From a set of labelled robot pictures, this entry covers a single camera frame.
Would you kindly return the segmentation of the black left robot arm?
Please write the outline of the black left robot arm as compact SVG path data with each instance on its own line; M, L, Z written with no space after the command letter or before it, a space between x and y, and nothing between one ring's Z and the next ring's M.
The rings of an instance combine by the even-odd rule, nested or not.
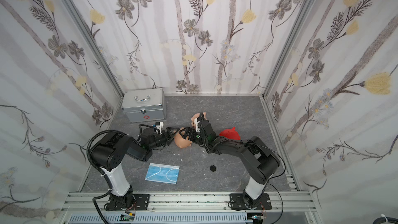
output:
M105 130L95 134L87 144L87 158L105 178L112 197L132 194L132 186L121 165L125 156L147 162L154 149L169 146L180 131L180 128L162 130L158 125L140 124L138 127L138 138L118 130Z

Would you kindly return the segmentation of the red piggy bank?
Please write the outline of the red piggy bank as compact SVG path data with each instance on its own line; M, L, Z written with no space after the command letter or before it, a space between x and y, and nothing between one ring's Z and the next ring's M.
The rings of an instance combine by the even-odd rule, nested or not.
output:
M223 131L221 131L219 133L219 135L221 137L225 137L225 138L230 139L230 140L236 140L236 141L240 141L241 140L241 136L236 131L235 127L231 128L231 129L223 130Z

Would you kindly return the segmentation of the tan piggy bank front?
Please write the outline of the tan piggy bank front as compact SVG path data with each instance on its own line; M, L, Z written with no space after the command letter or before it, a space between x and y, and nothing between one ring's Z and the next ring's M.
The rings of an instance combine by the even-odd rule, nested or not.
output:
M174 142L180 149L188 148L192 146L192 142L188 139L184 139L183 136L178 132L174 137Z

